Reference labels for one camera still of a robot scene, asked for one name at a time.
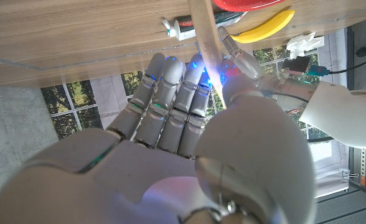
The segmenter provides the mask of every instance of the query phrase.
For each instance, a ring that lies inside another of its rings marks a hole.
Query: black cable
[[[342,70],[342,71],[336,71],[336,72],[330,71],[330,74],[339,74],[339,73],[342,73],[342,72],[347,72],[347,71],[353,70],[355,68],[359,68],[359,67],[361,67],[363,65],[366,65],[366,62],[363,62],[363,63],[358,64],[358,65],[356,65],[356,66],[354,66],[352,68],[348,68],[348,69],[345,69],[345,70]]]
[[[325,137],[325,138],[318,138],[318,139],[308,139],[308,143],[317,143],[317,142],[324,142],[324,141],[331,141],[334,140],[333,137]]]
[[[309,102],[308,100],[305,100],[304,98],[300,98],[298,96],[293,96],[293,95],[284,94],[284,93],[274,93],[274,94],[275,95],[288,96],[288,97],[292,97],[292,98],[295,98],[295,99],[299,99],[299,100],[302,100],[305,103],[308,103]]]

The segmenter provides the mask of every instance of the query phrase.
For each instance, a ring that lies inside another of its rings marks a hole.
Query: trees
[[[139,86],[142,77],[142,71],[129,72],[121,75],[126,96],[134,94],[134,91]]]
[[[71,109],[62,85],[42,88],[41,90],[51,114],[61,113]]]
[[[53,125],[59,139],[79,131],[78,122],[82,129],[103,128],[96,106],[79,110],[83,106],[90,106],[96,103],[90,81],[69,83],[66,84],[66,87],[68,93],[64,91],[63,85],[41,89],[49,112],[52,114]],[[67,94],[71,97],[72,105],[68,101]],[[61,112],[69,113],[59,115],[58,113]],[[77,114],[78,120],[75,119],[74,113]]]

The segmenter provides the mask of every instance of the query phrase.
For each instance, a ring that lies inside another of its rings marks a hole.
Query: window
[[[103,128],[89,80],[41,90],[59,139],[85,128]]]
[[[140,84],[144,71],[128,72],[121,75],[123,87],[126,93],[126,99],[129,102]]]
[[[260,62],[260,65],[265,73],[280,76],[282,72],[283,62],[285,59],[289,58],[289,51],[286,50],[286,46],[273,47],[263,50],[255,50],[253,56]],[[319,65],[319,56],[317,49],[313,49],[305,52],[305,56],[310,57],[311,65]],[[312,84],[318,84],[320,82],[320,77],[303,75],[301,77],[293,77],[297,80],[309,82]],[[303,134],[308,139],[318,139],[328,137],[328,135],[321,130],[312,127],[308,124],[299,121],[301,117],[300,111],[298,113],[293,113],[290,115],[294,119],[295,123],[299,126]]]

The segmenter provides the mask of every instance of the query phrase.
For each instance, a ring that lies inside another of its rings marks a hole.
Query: red object
[[[272,6],[284,0],[213,0],[221,9],[230,12],[247,12]]]

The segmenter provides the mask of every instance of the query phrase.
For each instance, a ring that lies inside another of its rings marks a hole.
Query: robotic hand
[[[50,146],[9,180],[0,223],[312,223],[307,142],[263,97],[260,66],[245,58],[246,70],[223,62],[228,108],[204,131],[210,84],[201,54],[183,77],[178,58],[154,55],[106,131]]]

